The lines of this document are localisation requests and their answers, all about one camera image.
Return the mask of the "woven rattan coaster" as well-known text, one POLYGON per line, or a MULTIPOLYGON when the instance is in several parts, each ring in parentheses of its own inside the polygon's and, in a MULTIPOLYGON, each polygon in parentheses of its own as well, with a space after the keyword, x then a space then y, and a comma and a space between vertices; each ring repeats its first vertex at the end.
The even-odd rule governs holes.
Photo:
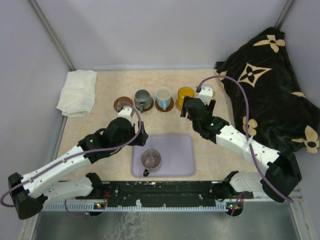
POLYGON ((182 108, 183 108, 183 103, 184 103, 184 100, 180 100, 180 99, 177 99, 175 101, 175 107, 181 112, 182 111, 182 108))

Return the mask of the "cream mug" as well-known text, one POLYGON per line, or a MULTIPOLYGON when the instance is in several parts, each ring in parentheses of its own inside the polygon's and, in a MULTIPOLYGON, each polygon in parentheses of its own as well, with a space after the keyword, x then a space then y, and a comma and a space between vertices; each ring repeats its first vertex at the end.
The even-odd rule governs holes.
POLYGON ((216 95, 217 95, 217 93, 214 90, 212 90, 212 99, 213 100, 216 98, 216 95))

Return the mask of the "yellow mug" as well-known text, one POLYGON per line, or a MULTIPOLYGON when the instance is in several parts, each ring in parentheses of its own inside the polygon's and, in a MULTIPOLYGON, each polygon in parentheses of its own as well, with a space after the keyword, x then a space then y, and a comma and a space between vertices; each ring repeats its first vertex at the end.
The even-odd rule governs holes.
POLYGON ((185 97, 193 98, 194 95, 195 95, 195 92, 192 88, 184 86, 178 90, 177 99, 184 100, 185 97))

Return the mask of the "dark wooden coaster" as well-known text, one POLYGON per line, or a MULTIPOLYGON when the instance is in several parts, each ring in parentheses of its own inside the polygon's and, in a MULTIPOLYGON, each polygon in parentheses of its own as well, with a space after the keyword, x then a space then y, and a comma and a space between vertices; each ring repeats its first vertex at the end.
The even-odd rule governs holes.
POLYGON ((113 103, 114 110, 118 113, 124 106, 132 105, 133 101, 127 96, 117 98, 113 103))
POLYGON ((160 111, 160 112, 163 112, 163 113, 167 113, 167 112, 171 111, 171 110, 174 108, 174 105, 175 105, 175 102, 174 102, 173 98, 171 98, 171 101, 170 101, 169 106, 166 108, 166 110, 164 110, 164 109, 162 109, 162 108, 159 106, 158 102, 155 101, 155 107, 156 107, 156 109, 157 109, 158 111, 160 111))

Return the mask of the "grey-green mug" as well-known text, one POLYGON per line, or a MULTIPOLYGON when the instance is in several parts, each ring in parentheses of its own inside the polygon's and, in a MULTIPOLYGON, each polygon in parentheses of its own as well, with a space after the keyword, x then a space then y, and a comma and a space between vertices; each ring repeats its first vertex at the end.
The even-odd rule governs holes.
POLYGON ((152 99, 150 93, 145 90, 145 89, 140 89, 138 90, 135 95, 134 95, 134 101, 136 100, 139 100, 139 101, 145 101, 145 100, 148 100, 148 99, 152 99))

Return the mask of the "purple mug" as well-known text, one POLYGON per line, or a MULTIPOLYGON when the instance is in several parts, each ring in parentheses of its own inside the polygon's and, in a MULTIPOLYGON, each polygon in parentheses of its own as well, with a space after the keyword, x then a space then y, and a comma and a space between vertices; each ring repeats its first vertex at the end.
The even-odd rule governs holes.
POLYGON ((161 164, 161 160, 161 155, 157 150, 146 150, 141 156, 141 164, 144 167, 143 176, 148 177, 150 173, 156 171, 161 164))

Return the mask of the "white mug blue handle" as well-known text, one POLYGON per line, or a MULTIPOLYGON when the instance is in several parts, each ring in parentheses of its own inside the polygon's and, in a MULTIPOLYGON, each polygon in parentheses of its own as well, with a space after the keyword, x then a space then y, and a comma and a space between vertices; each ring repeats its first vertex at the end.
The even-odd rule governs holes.
POLYGON ((171 103, 172 92, 167 87, 161 87, 156 91, 156 102, 158 106, 166 111, 171 103))

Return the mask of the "brown wooden coaster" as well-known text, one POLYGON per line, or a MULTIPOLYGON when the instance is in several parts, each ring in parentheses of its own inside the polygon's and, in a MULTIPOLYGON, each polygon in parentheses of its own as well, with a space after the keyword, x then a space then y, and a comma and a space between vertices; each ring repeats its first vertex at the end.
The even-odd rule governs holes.
POLYGON ((134 100, 135 107, 141 112, 147 112, 152 109, 154 106, 154 100, 152 98, 149 98, 147 100, 134 100))

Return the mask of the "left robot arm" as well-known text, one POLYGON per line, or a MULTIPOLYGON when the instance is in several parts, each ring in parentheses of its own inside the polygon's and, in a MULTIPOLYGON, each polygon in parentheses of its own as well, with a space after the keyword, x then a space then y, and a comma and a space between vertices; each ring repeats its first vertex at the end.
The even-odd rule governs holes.
POLYGON ((94 172, 78 180, 61 179, 114 155, 125 146, 144 146, 148 137, 142 121, 135 128, 128 119, 117 117, 106 128, 87 135, 67 153, 40 169, 24 175, 11 174, 8 177, 9 194, 18 218, 29 219, 51 203, 71 198, 101 197, 104 185, 94 172))

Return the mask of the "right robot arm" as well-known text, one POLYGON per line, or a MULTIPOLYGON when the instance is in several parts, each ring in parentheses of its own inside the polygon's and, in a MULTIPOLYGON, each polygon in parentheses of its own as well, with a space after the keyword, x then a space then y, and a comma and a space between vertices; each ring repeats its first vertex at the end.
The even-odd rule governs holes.
POLYGON ((266 147, 236 130, 229 122, 213 116, 215 100, 206 105, 200 98, 186 96, 181 117, 192 122, 192 128, 205 140, 225 147, 253 162, 259 175, 262 190, 278 203, 293 202, 289 197, 302 175, 295 155, 289 150, 280 152, 266 147))

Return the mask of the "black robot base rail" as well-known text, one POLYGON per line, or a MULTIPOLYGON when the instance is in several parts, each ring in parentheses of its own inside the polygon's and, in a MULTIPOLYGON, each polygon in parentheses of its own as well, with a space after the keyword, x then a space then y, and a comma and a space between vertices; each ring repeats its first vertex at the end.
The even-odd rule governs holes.
POLYGON ((110 181, 77 200, 106 200, 108 207, 214 207, 239 195, 227 181, 110 181))

